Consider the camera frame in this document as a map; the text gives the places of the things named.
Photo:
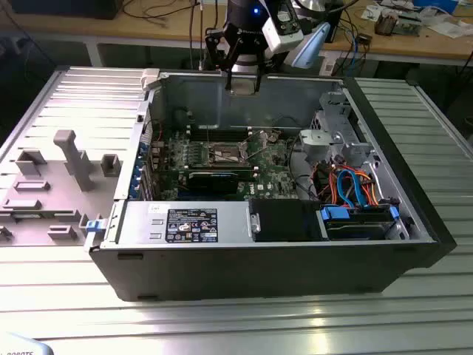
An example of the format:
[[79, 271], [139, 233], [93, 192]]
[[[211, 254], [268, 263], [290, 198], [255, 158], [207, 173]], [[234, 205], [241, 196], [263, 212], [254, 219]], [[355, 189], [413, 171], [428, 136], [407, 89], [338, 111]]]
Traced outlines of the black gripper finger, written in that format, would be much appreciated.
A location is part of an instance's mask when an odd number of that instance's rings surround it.
[[256, 82], [254, 84], [254, 92], [257, 93], [260, 90], [262, 78], [266, 74], [266, 60], [264, 54], [256, 55]]
[[[218, 46], [225, 42], [228, 50], [219, 50]], [[232, 68], [237, 61], [237, 28], [208, 28], [205, 30], [205, 45], [214, 67], [227, 75], [225, 89], [231, 90]]]

